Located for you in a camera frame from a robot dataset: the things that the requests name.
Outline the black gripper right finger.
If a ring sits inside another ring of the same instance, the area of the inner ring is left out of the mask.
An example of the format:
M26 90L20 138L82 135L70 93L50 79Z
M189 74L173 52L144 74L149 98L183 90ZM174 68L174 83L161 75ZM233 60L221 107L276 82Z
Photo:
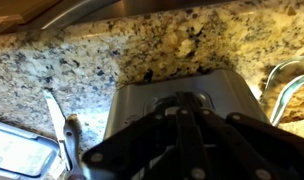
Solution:
M206 180L304 180L304 138L233 112L224 119L187 95Z

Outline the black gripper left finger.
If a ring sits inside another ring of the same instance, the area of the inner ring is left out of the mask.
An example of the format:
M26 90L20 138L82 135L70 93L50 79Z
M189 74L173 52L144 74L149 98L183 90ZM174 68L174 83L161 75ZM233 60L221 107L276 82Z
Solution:
M187 159L192 111L189 92L175 94L174 111L153 111L82 156L89 180L191 180Z

